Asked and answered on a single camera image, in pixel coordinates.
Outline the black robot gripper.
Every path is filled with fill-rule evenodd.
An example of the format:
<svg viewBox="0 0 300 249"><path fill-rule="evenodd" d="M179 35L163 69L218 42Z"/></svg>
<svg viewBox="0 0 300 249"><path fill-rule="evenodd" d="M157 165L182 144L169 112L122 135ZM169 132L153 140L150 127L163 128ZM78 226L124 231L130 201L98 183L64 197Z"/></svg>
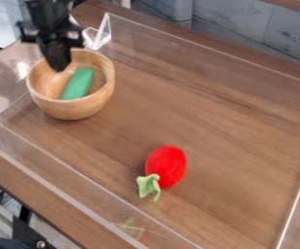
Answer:
<svg viewBox="0 0 300 249"><path fill-rule="evenodd" d="M26 0L28 19L19 21L20 39L34 43L39 37L44 41L62 41L55 56L55 44L39 42L40 52L54 70L64 70L71 63L68 47L83 46L82 28L71 21L70 10L76 0Z"/></svg>

